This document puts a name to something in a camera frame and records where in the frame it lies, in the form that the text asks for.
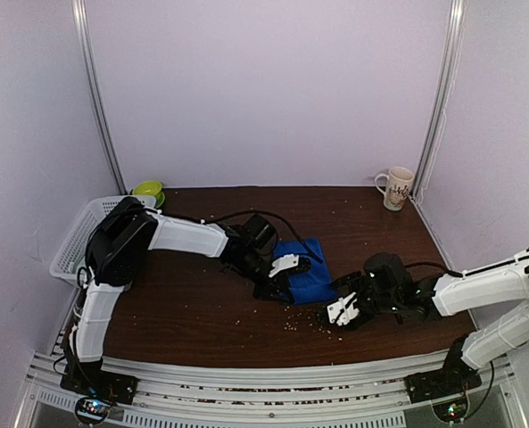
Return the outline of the blue cloth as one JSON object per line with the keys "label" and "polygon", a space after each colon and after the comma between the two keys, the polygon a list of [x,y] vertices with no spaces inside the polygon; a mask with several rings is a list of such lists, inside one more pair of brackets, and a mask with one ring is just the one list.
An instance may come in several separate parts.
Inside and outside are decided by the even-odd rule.
{"label": "blue cloth", "polygon": [[304,242],[319,256],[321,263],[311,259],[310,269],[307,272],[288,276],[293,304],[303,305],[334,300],[337,292],[329,287],[332,277],[329,274],[319,239],[311,237],[306,238]]}

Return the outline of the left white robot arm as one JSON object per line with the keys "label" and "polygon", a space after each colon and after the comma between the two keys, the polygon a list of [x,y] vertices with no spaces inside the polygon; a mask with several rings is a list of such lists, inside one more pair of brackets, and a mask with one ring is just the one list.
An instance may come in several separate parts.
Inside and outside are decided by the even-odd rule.
{"label": "left white robot arm", "polygon": [[253,282],[255,298],[293,302],[286,275],[301,258],[286,254],[265,259],[260,250],[274,233],[274,227],[259,214],[242,225],[225,226],[215,221],[168,217],[135,197],[122,198],[87,241],[83,306],[67,347],[72,381],[88,396],[106,389],[107,378],[101,370],[105,335],[119,296],[134,281],[148,251],[179,251],[220,259]]}

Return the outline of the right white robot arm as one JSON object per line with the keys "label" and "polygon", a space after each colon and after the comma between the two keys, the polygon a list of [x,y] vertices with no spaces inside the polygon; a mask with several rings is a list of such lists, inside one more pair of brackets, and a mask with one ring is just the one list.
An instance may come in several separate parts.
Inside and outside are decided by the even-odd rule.
{"label": "right white robot arm", "polygon": [[529,341],[529,247],[509,259],[461,272],[436,264],[439,274],[416,280],[392,253],[369,258],[361,271],[343,276],[331,288],[347,288],[323,311],[329,324],[358,328],[379,315],[398,323],[426,322],[470,309],[514,301],[516,306],[485,328],[457,339],[436,374],[440,391],[452,394],[470,374]]}

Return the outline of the white printed mug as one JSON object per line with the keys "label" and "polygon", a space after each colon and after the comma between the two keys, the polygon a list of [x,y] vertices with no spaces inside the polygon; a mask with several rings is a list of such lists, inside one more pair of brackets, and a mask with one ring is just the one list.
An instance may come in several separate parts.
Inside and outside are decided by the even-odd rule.
{"label": "white printed mug", "polygon": [[390,211],[400,211],[409,198],[415,173],[410,169],[395,166],[386,173],[374,178],[376,190],[384,197],[384,207]]}

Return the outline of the lime green bowl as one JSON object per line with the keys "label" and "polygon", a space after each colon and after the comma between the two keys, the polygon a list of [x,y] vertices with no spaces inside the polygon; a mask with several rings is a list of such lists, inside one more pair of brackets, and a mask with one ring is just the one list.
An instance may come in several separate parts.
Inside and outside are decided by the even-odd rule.
{"label": "lime green bowl", "polygon": [[155,208],[160,210],[166,201],[163,186],[160,181],[148,180],[138,184],[131,192],[132,195],[152,196],[155,198]]}

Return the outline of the right circuit board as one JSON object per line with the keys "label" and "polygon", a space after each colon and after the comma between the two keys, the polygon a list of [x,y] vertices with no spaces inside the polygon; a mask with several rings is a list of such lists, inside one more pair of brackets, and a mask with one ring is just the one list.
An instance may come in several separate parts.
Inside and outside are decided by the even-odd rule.
{"label": "right circuit board", "polygon": [[443,423],[456,424],[462,421],[468,413],[467,398],[447,399],[433,404],[434,415]]}

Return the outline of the circuit board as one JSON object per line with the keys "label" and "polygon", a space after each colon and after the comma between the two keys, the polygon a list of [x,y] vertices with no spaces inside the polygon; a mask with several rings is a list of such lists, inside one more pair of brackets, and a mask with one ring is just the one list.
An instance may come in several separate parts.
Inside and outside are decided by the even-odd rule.
{"label": "circuit board", "polygon": [[100,424],[110,414],[112,404],[93,397],[80,398],[74,407],[74,415],[82,424]]}
{"label": "circuit board", "polygon": [[447,399],[433,404],[434,415],[443,423],[456,424],[462,421],[468,413],[467,398]]}

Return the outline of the white plastic perforated basket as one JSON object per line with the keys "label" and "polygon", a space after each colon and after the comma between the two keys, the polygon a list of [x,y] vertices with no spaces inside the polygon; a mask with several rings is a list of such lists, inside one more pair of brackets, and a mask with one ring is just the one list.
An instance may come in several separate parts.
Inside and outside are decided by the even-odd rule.
{"label": "white plastic perforated basket", "polygon": [[97,225],[121,202],[123,196],[90,201],[78,215],[50,265],[52,277],[78,288],[78,270],[84,267],[87,241]]}

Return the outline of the left circuit board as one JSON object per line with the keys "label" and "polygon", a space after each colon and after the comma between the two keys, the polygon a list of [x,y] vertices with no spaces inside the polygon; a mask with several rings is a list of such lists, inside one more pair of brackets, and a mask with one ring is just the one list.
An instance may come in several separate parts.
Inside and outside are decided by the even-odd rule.
{"label": "left circuit board", "polygon": [[112,404],[93,397],[80,398],[74,407],[74,415],[82,424],[100,424],[110,414]]}

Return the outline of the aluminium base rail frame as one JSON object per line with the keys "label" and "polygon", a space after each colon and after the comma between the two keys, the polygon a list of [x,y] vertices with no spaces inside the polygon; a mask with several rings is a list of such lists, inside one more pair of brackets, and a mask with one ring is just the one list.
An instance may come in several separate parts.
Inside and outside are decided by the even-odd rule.
{"label": "aluminium base rail frame", "polygon": [[[104,358],[103,368],[137,378],[133,404],[119,404],[106,423],[122,427],[449,427],[433,401],[413,403],[403,378],[442,365],[446,351],[339,366],[201,368]],[[35,427],[42,405],[69,413],[79,395],[60,388],[57,348],[35,353],[19,390],[11,427]],[[457,427],[529,427],[508,358],[494,363],[494,382],[475,415]]]}

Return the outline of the right aluminium corner post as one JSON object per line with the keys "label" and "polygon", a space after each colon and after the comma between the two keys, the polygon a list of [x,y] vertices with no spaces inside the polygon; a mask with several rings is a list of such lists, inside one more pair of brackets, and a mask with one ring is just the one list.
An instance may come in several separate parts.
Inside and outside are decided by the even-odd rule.
{"label": "right aluminium corner post", "polygon": [[466,7],[467,1],[455,0],[450,2],[450,15],[443,48],[442,65],[412,192],[417,203],[421,203],[424,200],[424,193],[430,184],[438,154],[443,126],[446,121],[446,108],[458,67]]}

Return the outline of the aluminium corner post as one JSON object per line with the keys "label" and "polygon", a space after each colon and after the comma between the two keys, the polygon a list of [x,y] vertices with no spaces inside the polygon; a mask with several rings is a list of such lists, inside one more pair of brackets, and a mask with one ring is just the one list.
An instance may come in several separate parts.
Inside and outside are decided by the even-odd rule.
{"label": "aluminium corner post", "polygon": [[450,15],[443,48],[442,65],[412,192],[417,203],[421,203],[424,200],[424,193],[430,184],[438,154],[443,126],[446,121],[446,108],[458,67],[466,7],[467,1],[455,0],[450,2]]}
{"label": "aluminium corner post", "polygon": [[98,135],[103,147],[106,163],[112,175],[118,193],[126,194],[128,189],[123,179],[120,162],[115,152],[112,134],[106,117],[103,97],[99,87],[95,58],[91,44],[90,28],[87,20],[87,6],[83,0],[71,2],[73,19],[79,38],[79,45],[85,67],[91,109],[94,114]]}

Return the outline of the left aluminium corner post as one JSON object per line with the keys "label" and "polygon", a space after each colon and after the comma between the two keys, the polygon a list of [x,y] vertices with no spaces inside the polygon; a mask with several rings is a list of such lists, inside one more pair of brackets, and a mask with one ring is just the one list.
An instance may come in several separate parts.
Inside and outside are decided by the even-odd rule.
{"label": "left aluminium corner post", "polygon": [[106,163],[112,175],[118,193],[126,194],[128,189],[123,179],[120,162],[115,152],[112,134],[106,117],[103,97],[99,87],[95,58],[91,44],[90,28],[87,20],[87,6],[83,0],[71,2],[73,19],[79,38],[79,45],[85,67],[91,109],[94,114],[98,135],[103,147]]}

